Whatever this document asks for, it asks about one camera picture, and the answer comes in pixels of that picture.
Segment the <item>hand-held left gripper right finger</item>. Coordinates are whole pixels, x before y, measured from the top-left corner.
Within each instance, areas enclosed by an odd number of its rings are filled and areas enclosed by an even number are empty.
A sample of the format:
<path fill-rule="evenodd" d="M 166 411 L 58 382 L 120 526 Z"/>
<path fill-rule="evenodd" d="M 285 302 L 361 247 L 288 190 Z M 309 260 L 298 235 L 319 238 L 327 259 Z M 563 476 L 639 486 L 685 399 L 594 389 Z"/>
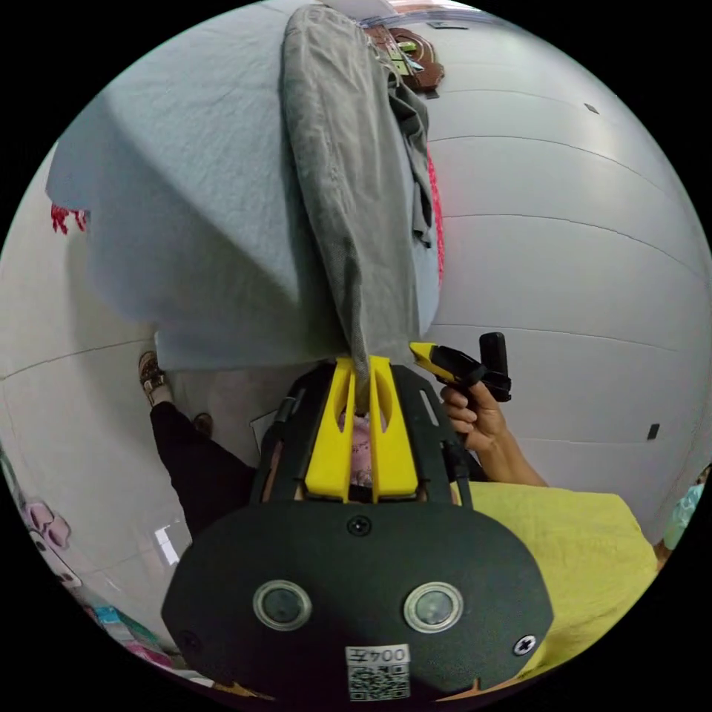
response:
<path fill-rule="evenodd" d="M 413 499 L 418 475 L 391 362 L 371 356 L 369 367 L 372 500 Z"/>

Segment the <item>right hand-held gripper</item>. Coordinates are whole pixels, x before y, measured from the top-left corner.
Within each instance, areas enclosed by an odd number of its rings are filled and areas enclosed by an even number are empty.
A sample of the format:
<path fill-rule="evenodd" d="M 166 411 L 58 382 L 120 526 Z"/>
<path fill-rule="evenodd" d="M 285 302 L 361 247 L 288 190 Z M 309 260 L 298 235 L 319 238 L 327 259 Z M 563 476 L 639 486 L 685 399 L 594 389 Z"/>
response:
<path fill-rule="evenodd" d="M 434 343 L 411 342 L 409 348 L 418 367 L 442 383 L 451 383 L 462 395 L 469 396 L 470 388 L 482 383 L 497 402 L 511 400 L 506 345 L 481 344 L 479 359 Z"/>

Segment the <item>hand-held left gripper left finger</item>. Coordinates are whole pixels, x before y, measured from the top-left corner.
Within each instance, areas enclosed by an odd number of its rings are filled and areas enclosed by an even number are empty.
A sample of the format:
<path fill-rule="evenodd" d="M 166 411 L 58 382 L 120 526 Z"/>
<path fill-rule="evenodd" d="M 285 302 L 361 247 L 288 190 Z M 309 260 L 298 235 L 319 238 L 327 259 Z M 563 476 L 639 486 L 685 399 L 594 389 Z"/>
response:
<path fill-rule="evenodd" d="M 334 365 L 326 402 L 304 481 L 310 498 L 347 500 L 352 474 L 355 372 L 352 361 Z"/>

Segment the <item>person's right hand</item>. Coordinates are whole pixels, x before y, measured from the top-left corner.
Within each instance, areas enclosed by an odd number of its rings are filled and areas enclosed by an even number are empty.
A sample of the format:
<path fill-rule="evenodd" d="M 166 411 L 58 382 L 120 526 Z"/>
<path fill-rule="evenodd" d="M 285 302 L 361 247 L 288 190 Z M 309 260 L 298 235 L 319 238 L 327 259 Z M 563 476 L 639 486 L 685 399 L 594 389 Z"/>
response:
<path fill-rule="evenodd" d="M 477 454 L 499 448 L 508 435 L 507 423 L 499 403 L 488 388 L 479 382 L 464 395 L 452 386 L 441 390 L 443 407 L 465 446 Z"/>

